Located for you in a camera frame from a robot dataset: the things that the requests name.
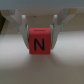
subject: red block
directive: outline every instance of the red block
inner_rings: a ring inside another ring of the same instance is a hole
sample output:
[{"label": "red block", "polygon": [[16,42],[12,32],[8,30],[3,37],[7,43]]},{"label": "red block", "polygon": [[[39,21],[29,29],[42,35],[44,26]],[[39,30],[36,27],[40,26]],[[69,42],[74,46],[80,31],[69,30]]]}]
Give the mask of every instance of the red block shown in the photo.
[{"label": "red block", "polygon": [[30,28],[29,53],[50,54],[51,32],[50,28]]}]

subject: cube front face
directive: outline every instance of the cube front face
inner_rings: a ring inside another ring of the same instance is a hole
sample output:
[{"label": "cube front face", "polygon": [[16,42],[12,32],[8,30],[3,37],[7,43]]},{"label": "cube front face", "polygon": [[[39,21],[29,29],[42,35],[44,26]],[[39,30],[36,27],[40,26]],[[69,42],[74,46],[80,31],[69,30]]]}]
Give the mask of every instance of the cube front face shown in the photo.
[{"label": "cube front face", "polygon": [[50,28],[30,28],[29,53],[50,54],[51,32]]}]

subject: black letter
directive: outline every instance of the black letter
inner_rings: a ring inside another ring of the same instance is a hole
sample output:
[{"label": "black letter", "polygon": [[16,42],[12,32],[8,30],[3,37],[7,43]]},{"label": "black letter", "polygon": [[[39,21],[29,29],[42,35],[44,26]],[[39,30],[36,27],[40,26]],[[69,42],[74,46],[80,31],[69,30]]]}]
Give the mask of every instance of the black letter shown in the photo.
[{"label": "black letter", "polygon": [[35,51],[36,51],[36,42],[38,43],[38,45],[40,46],[40,48],[42,50],[44,50],[44,39],[42,39],[43,47],[40,45],[40,43],[38,42],[38,40],[36,38],[34,39],[34,49],[35,49]]}]

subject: letter block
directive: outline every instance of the letter block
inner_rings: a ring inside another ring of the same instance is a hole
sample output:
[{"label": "letter block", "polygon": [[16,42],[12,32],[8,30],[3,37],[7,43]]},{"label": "letter block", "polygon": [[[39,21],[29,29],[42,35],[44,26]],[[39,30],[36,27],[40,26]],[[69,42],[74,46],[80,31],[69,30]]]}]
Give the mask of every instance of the letter block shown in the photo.
[{"label": "letter block", "polygon": [[50,54],[51,31],[50,28],[30,28],[29,53]]}]

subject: red cube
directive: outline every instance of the red cube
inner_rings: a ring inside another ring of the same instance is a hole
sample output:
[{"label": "red cube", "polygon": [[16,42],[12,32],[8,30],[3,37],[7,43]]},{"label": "red cube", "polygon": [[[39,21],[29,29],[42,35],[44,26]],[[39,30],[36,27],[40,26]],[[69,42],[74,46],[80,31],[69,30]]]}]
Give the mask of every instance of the red cube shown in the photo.
[{"label": "red cube", "polygon": [[50,54],[51,32],[50,28],[30,28],[29,53]]}]

